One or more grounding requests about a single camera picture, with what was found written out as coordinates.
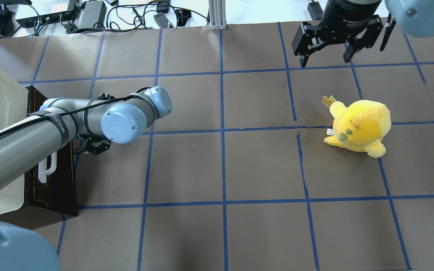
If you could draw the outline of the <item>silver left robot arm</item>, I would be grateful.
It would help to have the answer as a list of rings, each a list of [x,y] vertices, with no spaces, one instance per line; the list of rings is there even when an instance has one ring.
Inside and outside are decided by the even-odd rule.
[[[121,98],[103,93],[96,99],[47,99],[39,110],[0,130],[0,190],[76,137],[86,141],[77,153],[99,155],[112,143],[136,140],[172,111],[160,86]]]

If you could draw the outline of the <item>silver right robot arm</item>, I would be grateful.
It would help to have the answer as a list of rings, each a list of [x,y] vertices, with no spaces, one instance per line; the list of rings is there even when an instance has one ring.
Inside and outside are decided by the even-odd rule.
[[[329,0],[316,26],[302,22],[292,41],[292,50],[306,67],[309,57],[329,45],[347,44],[345,63],[364,48],[372,48],[381,32],[383,51],[393,29],[417,38],[434,37],[434,0],[386,0],[386,23],[376,14],[380,0]]]

